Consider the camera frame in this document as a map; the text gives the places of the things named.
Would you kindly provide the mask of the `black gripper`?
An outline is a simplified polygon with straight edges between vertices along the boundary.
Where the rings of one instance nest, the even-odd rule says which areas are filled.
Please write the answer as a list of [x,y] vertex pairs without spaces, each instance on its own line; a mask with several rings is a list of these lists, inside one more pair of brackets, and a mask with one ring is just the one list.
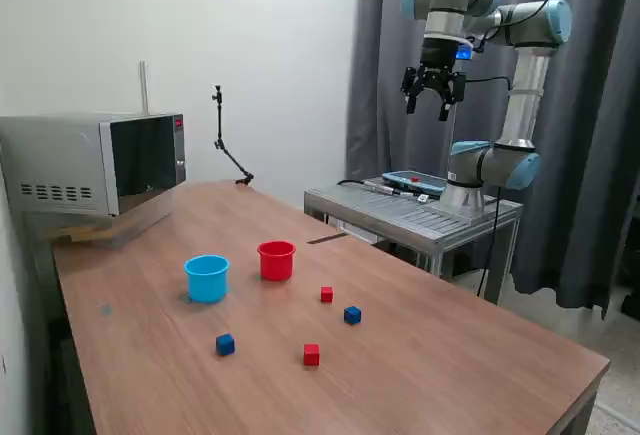
[[447,121],[451,108],[464,100],[466,74],[452,72],[458,46],[457,41],[450,39],[423,39],[419,70],[407,67],[401,82],[407,114],[415,113],[417,99],[423,88],[440,90],[442,104],[439,121]]

